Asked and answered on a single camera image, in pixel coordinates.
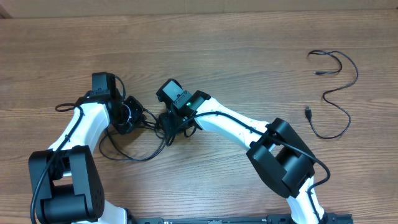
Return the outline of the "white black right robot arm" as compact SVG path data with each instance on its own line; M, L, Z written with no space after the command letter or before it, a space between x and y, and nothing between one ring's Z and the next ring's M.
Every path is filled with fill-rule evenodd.
M315 164L321 164L291 125L283 119L259 121L223 106L200 90L190 93L167 80L156 93L165 103L168 141L194 127L219 134L244 150L260 179L285 198L294 223L326 223L327 214L315 193Z

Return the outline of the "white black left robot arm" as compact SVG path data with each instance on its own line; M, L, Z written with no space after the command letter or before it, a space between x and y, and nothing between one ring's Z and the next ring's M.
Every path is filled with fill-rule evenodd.
M56 110L72 110L73 118L62 135L28 161L32 223L135 223L131 212L108 202L93 160L100 136L109 126L129 134L142 119L143 107L119 91L119 77L108 72L92 74L92 89L75 103Z

